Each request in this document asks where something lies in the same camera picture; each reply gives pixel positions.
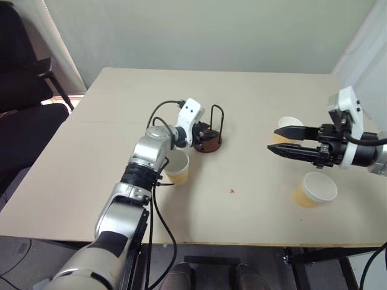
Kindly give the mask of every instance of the white paper cup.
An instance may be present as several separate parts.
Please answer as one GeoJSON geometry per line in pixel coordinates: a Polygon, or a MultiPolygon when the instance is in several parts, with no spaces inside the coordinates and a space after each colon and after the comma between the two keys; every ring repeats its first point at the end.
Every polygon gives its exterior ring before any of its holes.
{"type": "MultiPolygon", "coordinates": [[[[278,120],[278,128],[287,127],[287,126],[303,126],[302,122],[294,117],[282,117],[278,120]]],[[[273,144],[281,143],[294,143],[294,140],[282,137],[278,134],[274,134],[273,144]]]]}
{"type": "Polygon", "coordinates": [[[164,171],[174,184],[183,184],[188,178],[189,157],[183,150],[172,150],[167,154],[168,165],[164,171]]]}
{"type": "Polygon", "coordinates": [[[332,201],[336,196],[336,183],[329,176],[320,172],[309,172],[297,186],[293,197],[301,207],[315,207],[332,201]]]}

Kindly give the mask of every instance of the white table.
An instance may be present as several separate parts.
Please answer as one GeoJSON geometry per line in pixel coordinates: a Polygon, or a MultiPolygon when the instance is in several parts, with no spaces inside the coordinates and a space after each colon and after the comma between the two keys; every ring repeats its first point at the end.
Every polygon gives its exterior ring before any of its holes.
{"type": "MultiPolygon", "coordinates": [[[[266,148],[282,116],[307,126],[330,123],[327,100],[340,88],[330,75],[106,68],[0,212],[0,234],[92,241],[99,213],[153,108],[191,97],[207,108],[203,121],[209,121],[211,104],[224,108],[223,145],[211,154],[187,150],[188,182],[157,189],[178,242],[380,245],[387,240],[386,178],[361,167],[324,168],[339,194],[306,209],[294,203],[293,190],[317,169],[266,148]]],[[[177,114],[176,106],[166,105],[157,115],[174,124],[177,114]]],[[[169,242],[158,219],[154,242],[169,242]]]]}

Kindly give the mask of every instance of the floor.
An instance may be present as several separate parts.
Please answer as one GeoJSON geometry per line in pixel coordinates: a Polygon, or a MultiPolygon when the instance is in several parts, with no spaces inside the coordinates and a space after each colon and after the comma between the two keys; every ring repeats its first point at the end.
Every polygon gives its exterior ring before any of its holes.
{"type": "MultiPolygon", "coordinates": [[[[48,102],[61,102],[52,99],[48,102]]],[[[72,100],[76,106],[78,100],[72,100]]],[[[0,197],[0,211],[11,198],[28,169],[22,170],[0,197]]],[[[152,250],[151,283],[164,271],[172,257],[170,245],[154,245],[152,250]]],[[[30,290],[38,282],[52,278],[75,250],[43,240],[0,236],[0,276],[17,289],[30,290]]],[[[291,267],[282,261],[282,248],[260,246],[179,245],[177,263],[184,256],[236,257],[254,267],[266,279],[272,290],[295,290],[291,267]]],[[[191,265],[195,269],[200,290],[230,289],[229,267],[191,265]]],[[[329,261],[308,265],[307,274],[312,290],[346,290],[340,265],[329,261]]],[[[15,289],[0,279],[0,290],[15,289]]]]}

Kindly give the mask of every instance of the cup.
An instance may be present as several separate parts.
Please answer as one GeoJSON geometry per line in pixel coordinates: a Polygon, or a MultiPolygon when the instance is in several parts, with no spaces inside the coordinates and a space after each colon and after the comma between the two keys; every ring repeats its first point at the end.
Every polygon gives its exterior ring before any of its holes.
{"type": "Polygon", "coordinates": [[[309,172],[297,186],[293,198],[301,207],[315,207],[332,201],[336,196],[336,183],[329,176],[320,172],[309,172]]]}
{"type": "Polygon", "coordinates": [[[183,184],[188,178],[189,157],[183,151],[175,149],[167,154],[168,165],[164,171],[169,180],[174,184],[183,184]]]}
{"type": "MultiPolygon", "coordinates": [[[[303,126],[302,122],[294,117],[282,117],[278,120],[278,128],[287,127],[287,126],[303,126]]],[[[281,143],[294,143],[294,140],[282,137],[278,134],[274,134],[273,144],[281,143]]]]}

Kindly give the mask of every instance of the chair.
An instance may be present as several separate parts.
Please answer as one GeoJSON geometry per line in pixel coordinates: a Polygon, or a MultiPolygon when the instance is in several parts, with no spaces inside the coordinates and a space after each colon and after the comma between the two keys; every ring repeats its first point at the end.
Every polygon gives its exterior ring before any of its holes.
{"type": "Polygon", "coordinates": [[[13,4],[0,2],[0,113],[9,112],[0,118],[0,194],[7,176],[30,167],[68,116],[63,104],[41,105],[53,96],[46,78],[73,108],[53,65],[51,58],[36,60],[13,4]]]}

